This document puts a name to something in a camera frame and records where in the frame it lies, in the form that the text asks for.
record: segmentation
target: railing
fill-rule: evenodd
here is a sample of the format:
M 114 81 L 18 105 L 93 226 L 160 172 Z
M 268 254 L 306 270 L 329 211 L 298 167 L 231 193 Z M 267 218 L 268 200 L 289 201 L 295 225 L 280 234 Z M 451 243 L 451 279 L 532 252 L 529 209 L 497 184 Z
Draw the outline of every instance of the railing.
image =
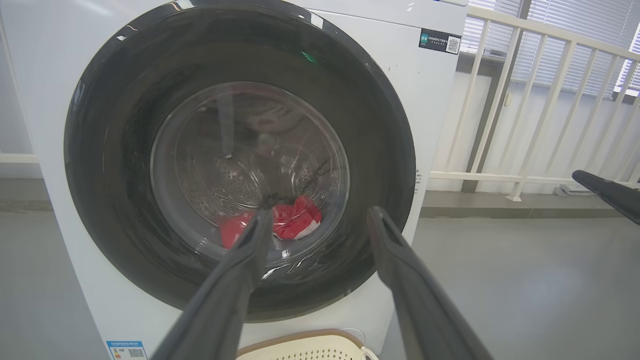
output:
M 513 182 L 513 188 L 511 193 L 507 196 L 508 199 L 513 201 L 520 201 L 520 194 L 522 193 L 523 187 L 527 183 L 534 184 L 577 184 L 573 179 L 571 179 L 570 174 L 573 170 L 576 170 L 576 159 L 577 155 L 581 151 L 590 151 L 590 155 L 588 158 L 587 166 L 595 167 L 596 169 L 592 169 L 591 171 L 595 174 L 601 174 L 604 168 L 603 165 L 594 165 L 594 160 L 598 154 L 601 154 L 600 151 L 607 151 L 607 154 L 613 154 L 612 158 L 620 159 L 624 157 L 621 161 L 621 166 L 615 172 L 614 180 L 620 182 L 621 178 L 625 173 L 628 173 L 628 170 L 631 166 L 635 167 L 636 171 L 633 171 L 632 177 L 629 181 L 622 182 L 622 184 L 632 187 L 632 188 L 640 188 L 640 183 L 638 183 L 638 168 L 640 164 L 632 163 L 634 159 L 635 153 L 639 150 L 640 142 L 637 142 L 633 150 L 628 154 L 623 154 L 621 151 L 620 144 L 622 143 L 622 139 L 627 136 L 628 130 L 634 120 L 634 117 L 637 113 L 637 108 L 640 105 L 640 101 L 635 99 L 632 110 L 628 111 L 625 114 L 626 118 L 622 121 L 622 127 L 624 130 L 620 131 L 615 136 L 615 140 L 612 142 L 610 149 L 603 149 L 603 142 L 605 137 L 612 130 L 613 120 L 619 115 L 620 105 L 625 97 L 629 83 L 632 79 L 632 75 L 635 73 L 635 69 L 637 69 L 638 63 L 640 61 L 640 54 L 631 53 L 626 49 L 622 49 L 610 44 L 605 44 L 603 42 L 599 42 L 596 40 L 592 40 L 590 38 L 586 38 L 580 35 L 576 35 L 574 33 L 570 33 L 563 29 L 557 28 L 555 26 L 545 25 L 540 22 L 536 22 L 533 20 L 525 20 L 519 19 L 516 17 L 512 17 L 509 15 L 505 15 L 502 13 L 494 12 L 491 10 L 486 10 L 482 8 L 476 8 L 473 6 L 469 6 L 468 16 L 480 19 L 484 21 L 484 27 L 481 33 L 481 38 L 479 41 L 478 51 L 476 52 L 473 67 L 470 73 L 470 81 L 468 84 L 467 91 L 465 93 L 465 97 L 462 103 L 462 109 L 460 113 L 460 117 L 458 119 L 458 123 L 456 124 L 456 129 L 453 134 L 453 139 L 451 145 L 449 147 L 449 153 L 447 155 L 447 160 L 445 163 L 445 167 L 443 170 L 439 170 L 438 167 L 434 167 L 434 170 L 431 171 L 431 178 L 433 179 L 457 179 L 457 180 L 475 180 L 475 181 L 502 181 L 502 182 Z M 452 171 L 452 158 L 454 157 L 454 150 L 456 148 L 456 144 L 459 144 L 461 141 L 460 133 L 463 124 L 465 123 L 465 119 L 467 119 L 470 115 L 470 103 L 471 98 L 476 95 L 474 92 L 474 86 L 476 85 L 476 79 L 478 77 L 478 70 L 480 68 L 480 62 L 483 59 L 483 49 L 486 42 L 489 26 L 491 23 L 501 24 L 504 26 L 508 26 L 513 28 L 513 34 L 511 36 L 511 43 L 509 45 L 509 50 L 506 54 L 505 64 L 502 68 L 502 72 L 500 74 L 500 78 L 497 85 L 496 94 L 501 94 L 504 87 L 509 83 L 509 66 L 511 62 L 515 58 L 514 53 L 516 51 L 516 40 L 521 32 L 529 32 L 536 33 L 541 36 L 540 42 L 538 45 L 538 50 L 536 52 L 536 56 L 533 59 L 533 65 L 531 67 L 531 72 L 529 74 L 529 78 L 524 86 L 524 92 L 522 94 L 522 100 L 518 105 L 518 110 L 515 115 L 514 123 L 511 126 L 511 129 L 508 131 L 508 137 L 506 138 L 506 143 L 504 145 L 504 149 L 502 150 L 502 154 L 499 155 L 498 165 L 494 168 L 502 169 L 504 168 L 505 159 L 507 153 L 509 152 L 512 143 L 514 142 L 514 133 L 515 129 L 518 126 L 518 123 L 523 121 L 525 107 L 527 105 L 527 100 L 531 93 L 531 89 L 534 84 L 534 79 L 536 77 L 536 71 L 538 70 L 538 65 L 540 64 L 541 55 L 545 44 L 548 39 L 554 38 L 564 42 L 564 51 L 562 53 L 562 57 L 559 60 L 559 64 L 557 67 L 556 76 L 553 80 L 553 83 L 548 90 L 548 95 L 546 101 L 544 103 L 544 107 L 542 108 L 542 112 L 540 118 L 538 119 L 537 125 L 532 133 L 531 141 L 529 142 L 524 157 L 522 158 L 522 162 L 516 166 L 517 171 L 514 174 L 487 174 L 478 171 L 479 164 L 481 162 L 481 158 L 483 156 L 483 152 L 485 151 L 485 147 L 487 145 L 487 139 L 489 137 L 490 129 L 492 128 L 492 124 L 494 122 L 494 118 L 496 117 L 496 112 L 499 106 L 502 106 L 502 99 L 500 96 L 496 95 L 493 98 L 492 105 L 489 111 L 489 115 L 484 125 L 484 129 L 482 130 L 482 136 L 480 137 L 478 151 L 475 154 L 475 158 L 473 158 L 473 162 L 469 161 L 470 170 L 460 172 L 460 171 Z M 567 70 L 569 69 L 570 62 L 576 47 L 580 45 L 581 47 L 587 47 L 591 49 L 591 54 L 589 57 L 589 61 L 586 65 L 586 69 L 584 71 L 582 81 L 577 89 L 576 96 L 573 100 L 573 103 L 568 112 L 568 116 L 564 120 L 564 124 L 562 129 L 559 132 L 559 136 L 557 137 L 556 143 L 542 144 L 541 136 L 545 134 L 545 131 L 548 128 L 551 114 L 556 107 L 556 102 L 559 97 L 561 87 L 563 85 L 563 81 L 565 76 L 567 75 Z M 567 167 L 564 171 L 566 174 L 563 177 L 550 177 L 551 168 L 556 164 L 557 157 L 559 154 L 559 150 L 562 144 L 566 144 L 567 137 L 569 135 L 568 129 L 575 125 L 576 119 L 576 109 L 580 103 L 580 99 L 582 97 L 582 93 L 587 85 L 587 81 L 589 79 L 589 75 L 591 74 L 591 70 L 593 64 L 595 62 L 596 56 L 598 53 L 607 53 L 612 56 L 612 60 L 608 67 L 607 76 L 605 81 L 600 86 L 600 91 L 594 101 L 594 105 L 589 112 L 588 119 L 584 125 L 584 127 L 580 131 L 579 138 L 577 140 L 575 148 L 573 148 L 573 152 L 568 161 Z M 605 91 L 607 90 L 608 80 L 611 79 L 613 72 L 616 68 L 616 64 L 620 59 L 630 59 L 632 60 L 631 69 L 629 71 L 629 76 L 627 76 L 624 84 L 622 85 L 622 89 L 620 91 L 619 96 L 614 101 L 614 104 L 607 115 L 607 119 L 605 121 L 604 130 L 596 136 L 595 142 L 587 143 L 586 137 L 590 131 L 593 131 L 592 125 L 596 116 L 598 114 L 598 110 L 600 109 L 600 105 L 605 95 Z M 640 136 L 636 135 L 634 141 L 638 141 Z M 540 147 L 544 145 L 549 147 L 553 147 L 553 151 L 551 152 L 551 156 L 547 163 L 547 167 L 541 173 L 532 173 L 532 163 L 535 159 L 536 155 L 539 152 Z

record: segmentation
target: window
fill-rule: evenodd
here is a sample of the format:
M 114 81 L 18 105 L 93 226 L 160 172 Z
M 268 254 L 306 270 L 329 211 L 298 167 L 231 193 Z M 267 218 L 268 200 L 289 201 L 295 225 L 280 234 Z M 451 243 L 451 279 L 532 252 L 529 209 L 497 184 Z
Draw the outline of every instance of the window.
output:
M 518 16 L 520 0 L 469 0 L 469 5 L 489 9 L 508 15 Z M 465 30 L 462 34 L 460 50 L 467 53 L 476 53 L 484 21 L 467 17 Z M 511 28 L 508 26 L 491 24 L 484 43 L 484 55 L 505 57 L 511 41 Z
M 472 6 L 493 9 L 502 13 L 517 15 L 520 0 L 470 0 Z M 532 0 L 527 19 L 540 21 L 563 28 L 585 37 L 589 37 L 601 42 L 616 45 L 622 48 L 629 48 L 636 45 L 640 51 L 637 38 L 637 29 L 640 22 L 640 0 Z M 467 19 L 464 36 L 467 37 L 468 44 L 464 44 L 463 51 L 476 52 L 477 45 L 482 32 L 483 21 Z M 515 60 L 513 81 L 527 81 L 531 71 L 533 59 L 538 49 L 540 35 L 524 32 L 518 56 Z M 511 39 L 511 28 L 493 26 L 487 37 L 484 49 L 485 55 L 506 53 Z M 538 72 L 534 83 L 542 86 L 550 86 L 556 76 L 557 66 L 562 55 L 564 42 L 556 39 L 548 39 L 545 45 L 543 56 L 538 66 Z M 584 71 L 591 55 L 591 49 L 578 46 L 569 66 L 563 88 L 569 91 L 577 91 Z M 585 94 L 595 95 L 600 89 L 600 85 L 605 81 L 611 55 L 598 53 L 589 76 Z M 628 72 L 630 61 L 623 67 L 623 60 L 618 60 L 614 73 L 620 76 L 612 76 L 607 85 L 607 94 L 611 94 L 620 79 Z M 634 74 L 634 89 L 640 89 L 640 73 Z
M 629 51 L 632 53 L 640 54 L 640 24 L 636 29 L 636 36 L 634 37 L 634 41 L 629 46 Z M 618 81 L 616 82 L 615 92 L 622 91 L 622 84 L 624 84 L 625 79 L 627 78 L 627 74 L 629 73 L 629 68 L 631 67 L 631 60 L 626 60 L 625 65 L 620 70 L 620 75 L 618 76 Z M 629 88 L 627 89 L 627 95 L 638 96 L 638 91 L 640 90 L 640 68 L 637 68 L 634 77 L 631 79 L 631 83 L 629 83 Z

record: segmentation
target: washing machine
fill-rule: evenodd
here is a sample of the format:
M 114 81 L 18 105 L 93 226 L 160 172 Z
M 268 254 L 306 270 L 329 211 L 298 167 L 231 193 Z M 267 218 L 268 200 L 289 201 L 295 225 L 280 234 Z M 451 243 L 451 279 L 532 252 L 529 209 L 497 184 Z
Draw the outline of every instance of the washing machine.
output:
M 257 208 L 276 224 L 240 345 L 332 328 L 380 352 L 393 301 L 366 210 L 412 241 L 466 5 L 2 1 L 35 152 L 111 355 L 153 354 Z

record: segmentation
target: floor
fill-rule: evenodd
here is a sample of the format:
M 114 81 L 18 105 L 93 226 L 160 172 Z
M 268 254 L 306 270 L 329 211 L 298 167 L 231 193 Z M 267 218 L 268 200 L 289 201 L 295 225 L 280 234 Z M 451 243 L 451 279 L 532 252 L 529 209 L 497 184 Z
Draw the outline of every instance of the floor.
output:
M 413 247 L 496 359 L 640 358 L 627 219 L 421 219 Z
M 639 229 L 423 218 L 414 248 L 496 359 L 637 359 Z M 53 213 L 0 207 L 0 289 L 0 358 L 109 358 Z M 381 358 L 400 360 L 397 326 L 387 340 Z
M 0 213 L 0 359 L 110 359 L 53 212 Z

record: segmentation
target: laundry basket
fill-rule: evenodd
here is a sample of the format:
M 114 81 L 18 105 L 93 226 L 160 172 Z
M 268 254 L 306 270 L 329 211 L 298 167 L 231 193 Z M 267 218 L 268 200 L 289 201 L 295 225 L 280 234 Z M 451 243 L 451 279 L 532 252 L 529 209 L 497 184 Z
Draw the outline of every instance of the laundry basket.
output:
M 335 329 L 303 332 L 244 347 L 238 360 L 378 360 L 353 335 Z

